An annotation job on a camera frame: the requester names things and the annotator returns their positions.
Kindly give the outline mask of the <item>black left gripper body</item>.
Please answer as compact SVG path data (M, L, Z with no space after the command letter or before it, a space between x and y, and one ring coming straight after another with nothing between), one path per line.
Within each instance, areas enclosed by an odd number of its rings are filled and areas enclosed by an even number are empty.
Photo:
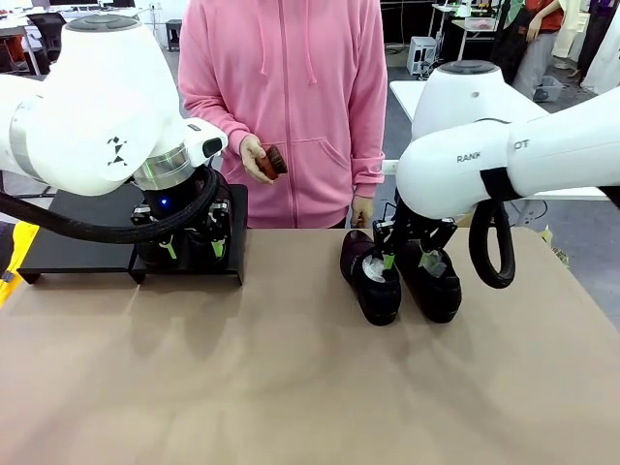
M158 222L182 215L185 224L202 224L219 194L218 176L190 176L162 190L145 190L141 202L141 222Z

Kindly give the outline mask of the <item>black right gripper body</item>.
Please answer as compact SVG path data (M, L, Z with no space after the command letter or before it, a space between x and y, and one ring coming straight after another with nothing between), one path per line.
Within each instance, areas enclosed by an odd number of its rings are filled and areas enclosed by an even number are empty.
M396 233L434 233L438 227L438 220L417 214L402 200L396 203L394 213L394 231Z

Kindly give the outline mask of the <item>person's left hand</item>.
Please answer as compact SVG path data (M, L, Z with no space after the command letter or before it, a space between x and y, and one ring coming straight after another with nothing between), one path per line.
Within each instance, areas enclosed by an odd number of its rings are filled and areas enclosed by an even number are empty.
M352 205L351 227L354 229L368 229L374 217L374 199L354 195Z

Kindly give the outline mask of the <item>person's right hand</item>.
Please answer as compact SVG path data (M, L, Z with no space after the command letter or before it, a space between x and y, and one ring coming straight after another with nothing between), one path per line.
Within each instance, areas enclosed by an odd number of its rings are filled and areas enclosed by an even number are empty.
M261 171L258 160L266 157L260 140L253 134L243 138L239 146L239 154L245 171L262 184L271 184L272 181Z

